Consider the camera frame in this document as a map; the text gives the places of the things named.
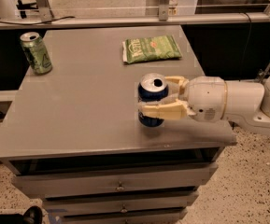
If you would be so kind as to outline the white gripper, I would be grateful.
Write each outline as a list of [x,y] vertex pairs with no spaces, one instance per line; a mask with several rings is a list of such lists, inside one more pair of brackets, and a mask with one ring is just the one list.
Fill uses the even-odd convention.
[[139,111],[154,119],[177,120],[187,116],[202,121],[216,122],[222,118],[226,105],[226,83],[220,77],[197,77],[190,82],[181,76],[165,78],[169,93],[182,95],[181,101],[176,99],[169,104],[153,104],[151,102],[138,104]]

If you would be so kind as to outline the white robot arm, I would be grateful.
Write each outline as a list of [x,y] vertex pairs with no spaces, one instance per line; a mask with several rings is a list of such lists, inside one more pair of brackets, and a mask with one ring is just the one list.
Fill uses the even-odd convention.
[[141,78],[137,91],[139,120],[148,127],[185,117],[200,122],[223,119],[270,136],[270,77],[259,83],[150,73]]

